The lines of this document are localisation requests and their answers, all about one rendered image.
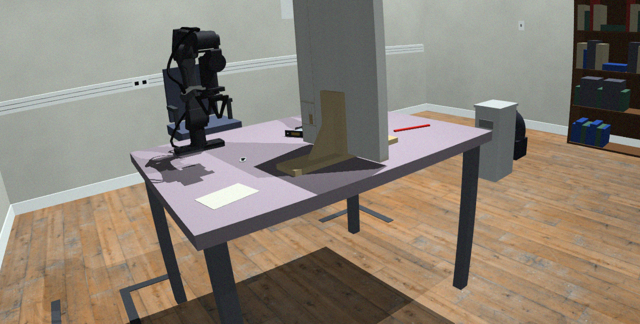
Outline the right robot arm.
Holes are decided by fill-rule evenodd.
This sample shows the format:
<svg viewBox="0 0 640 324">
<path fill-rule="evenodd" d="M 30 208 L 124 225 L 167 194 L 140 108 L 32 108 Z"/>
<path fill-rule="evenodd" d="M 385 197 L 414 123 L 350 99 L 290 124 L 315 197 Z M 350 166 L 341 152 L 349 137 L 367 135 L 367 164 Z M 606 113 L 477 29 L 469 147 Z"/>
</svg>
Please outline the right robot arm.
<svg viewBox="0 0 640 324">
<path fill-rule="evenodd" d="M 172 52 L 179 40 L 189 31 L 186 28 L 173 29 Z M 222 55 L 222 49 L 219 48 L 219 45 L 221 45 L 220 36 L 211 30 L 194 31 L 183 40 L 174 53 L 173 60 L 176 61 L 182 75 L 184 89 L 198 86 L 195 75 L 195 58 L 198 58 L 199 53 L 204 53 L 198 58 L 200 73 L 210 75 L 211 72 L 219 73 L 226 68 L 226 58 Z M 174 147 L 173 150 L 178 155 L 225 144 L 221 138 L 206 140 L 205 127 L 210 123 L 210 116 L 206 116 L 195 96 L 199 96 L 197 89 L 179 96 L 185 103 L 185 129 L 189 131 L 190 144 Z"/>
</svg>

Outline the white paper sheet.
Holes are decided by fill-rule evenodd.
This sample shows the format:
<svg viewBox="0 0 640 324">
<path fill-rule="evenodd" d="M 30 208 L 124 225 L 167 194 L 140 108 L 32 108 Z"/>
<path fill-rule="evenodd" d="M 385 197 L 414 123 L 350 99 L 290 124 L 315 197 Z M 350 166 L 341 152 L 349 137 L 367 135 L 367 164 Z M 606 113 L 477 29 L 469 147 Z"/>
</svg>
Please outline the white paper sheet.
<svg viewBox="0 0 640 324">
<path fill-rule="evenodd" d="M 219 191 L 211 192 L 211 194 L 202 196 L 201 198 L 197 198 L 195 201 L 216 210 L 257 192 L 259 191 L 254 188 L 236 183 Z"/>
</svg>

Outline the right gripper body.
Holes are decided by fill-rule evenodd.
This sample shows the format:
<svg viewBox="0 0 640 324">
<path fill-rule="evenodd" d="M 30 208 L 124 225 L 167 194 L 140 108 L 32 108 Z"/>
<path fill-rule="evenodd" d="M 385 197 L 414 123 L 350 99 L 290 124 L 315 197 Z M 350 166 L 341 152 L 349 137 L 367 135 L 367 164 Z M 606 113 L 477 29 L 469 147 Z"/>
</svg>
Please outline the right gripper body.
<svg viewBox="0 0 640 324">
<path fill-rule="evenodd" d="M 208 99 L 212 99 L 215 97 L 222 97 L 223 94 L 219 94 L 222 91 L 226 91 L 226 87 L 218 85 L 218 75 L 217 72 L 210 72 L 207 75 L 206 72 L 200 73 L 200 81 L 201 85 L 189 86 L 186 88 L 182 95 L 186 95 L 191 90 L 196 89 L 196 93 L 201 92 L 200 95 L 202 97 L 206 97 Z M 213 95 L 214 94 L 214 95 Z"/>
</svg>

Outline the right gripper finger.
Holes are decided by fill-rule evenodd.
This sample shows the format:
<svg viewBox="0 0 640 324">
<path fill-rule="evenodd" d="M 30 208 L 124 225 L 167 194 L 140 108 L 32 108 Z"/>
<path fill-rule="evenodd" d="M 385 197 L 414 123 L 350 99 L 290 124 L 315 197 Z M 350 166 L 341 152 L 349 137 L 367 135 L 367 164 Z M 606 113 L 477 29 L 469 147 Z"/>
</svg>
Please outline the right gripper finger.
<svg viewBox="0 0 640 324">
<path fill-rule="evenodd" d="M 228 98 L 229 98 L 228 95 L 223 95 L 223 96 L 215 97 L 215 98 L 208 98 L 208 101 L 209 101 L 209 103 L 211 105 L 211 108 L 214 110 L 214 113 L 215 113 L 215 115 L 216 115 L 216 117 L 218 119 L 221 119 L 222 116 L 223 116 L 223 112 L 224 112 L 224 109 L 226 107 Z M 220 114 L 218 113 L 217 106 L 215 105 L 215 102 L 217 102 L 217 101 L 222 101 Z"/>
<path fill-rule="evenodd" d="M 210 116 L 211 114 L 211 105 L 210 103 L 208 104 L 208 110 L 206 110 L 205 105 L 203 105 L 202 103 L 202 99 L 206 99 L 207 97 L 202 97 L 202 95 L 196 95 L 195 99 L 198 101 L 199 105 L 201 106 L 202 110 L 205 112 L 206 116 Z"/>
</svg>

